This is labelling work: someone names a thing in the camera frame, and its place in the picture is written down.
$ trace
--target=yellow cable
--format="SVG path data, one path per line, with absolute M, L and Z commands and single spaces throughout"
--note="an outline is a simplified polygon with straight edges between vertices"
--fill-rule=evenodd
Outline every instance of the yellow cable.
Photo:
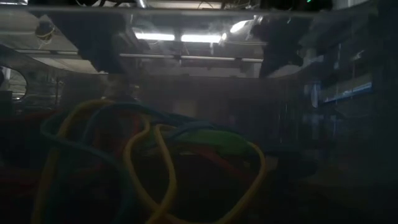
M 87 110 L 90 108 L 96 108 L 99 106 L 105 106 L 113 103 L 110 100 L 91 100 L 84 103 L 79 104 L 68 116 L 65 118 L 61 127 L 57 133 L 58 137 L 64 138 L 67 135 L 67 132 L 72 125 L 75 116 L 82 110 Z M 42 223 L 42 215 L 43 209 L 45 205 L 45 195 L 49 191 L 51 183 L 53 181 L 55 169 L 57 166 L 57 162 L 60 156 L 59 149 L 51 149 L 47 160 L 45 162 L 42 175 L 39 182 L 39 187 L 37 189 L 37 195 L 34 202 L 32 217 L 31 217 L 31 224 L 41 224 Z
M 165 213 L 166 208 L 171 204 L 171 200 L 172 200 L 171 196 L 173 196 L 173 193 L 175 192 L 175 189 L 171 189 L 171 187 L 177 188 L 177 186 L 174 186 L 174 183 L 172 183 L 172 181 L 174 181 L 174 180 L 172 180 L 170 178 L 169 187 L 167 189 L 167 192 L 169 192 L 169 194 L 166 193 L 166 196 L 163 199 L 162 204 L 159 206 L 150 197 L 150 195 L 147 193 L 145 188 L 142 186 L 142 184 L 134 170 L 134 166 L 131 162 L 131 149 L 133 148 L 133 146 L 135 144 L 142 141 L 147 136 L 147 134 L 149 133 L 149 130 L 150 130 L 149 120 L 147 118 L 144 118 L 143 121 L 144 121 L 144 130 L 129 140 L 129 142 L 127 143 L 126 148 L 124 150 L 124 153 L 123 153 L 123 161 L 129 171 L 130 178 L 137 190 L 139 198 L 144 202 L 144 205 L 147 206 L 148 209 L 155 211 L 154 214 L 157 215 L 157 217 L 152 216 L 149 219 L 149 222 L 154 222 L 156 218 L 159 218 L 160 215 L 164 214 L 164 217 L 174 224 L 194 224 L 194 223 L 191 223 L 191 222 L 188 222 L 185 220 L 181 220 L 169 213 Z M 155 127 L 155 137 L 156 137 L 156 140 L 157 140 L 157 143 L 158 143 L 160 149 L 162 150 L 162 155 L 163 156 L 165 156 L 165 154 L 170 155 L 168 153 L 167 146 L 164 144 L 163 137 L 160 133 L 159 125 L 157 125 Z M 215 222 L 217 224 L 224 224 L 224 223 L 232 222 L 246 208 L 246 206 L 251 201 L 253 196 L 255 196 L 256 192 L 258 191 L 259 187 L 261 186 L 262 181 L 264 180 L 264 178 L 266 176 L 266 159 L 265 159 L 263 153 L 255 144 L 249 142 L 249 145 L 259 154 L 260 164 L 261 164 L 259 174 L 257 175 L 256 179 L 251 184 L 248 191 L 241 197 L 241 199 L 239 199 L 239 201 L 236 203 L 236 205 L 227 214 L 225 214 L 222 218 L 220 218 L 218 221 Z M 169 162 L 166 162 L 166 165 L 168 166 L 169 177 L 175 177 L 175 174 L 171 173 L 171 172 L 174 172 L 174 166 L 172 165 L 172 163 L 170 165 Z

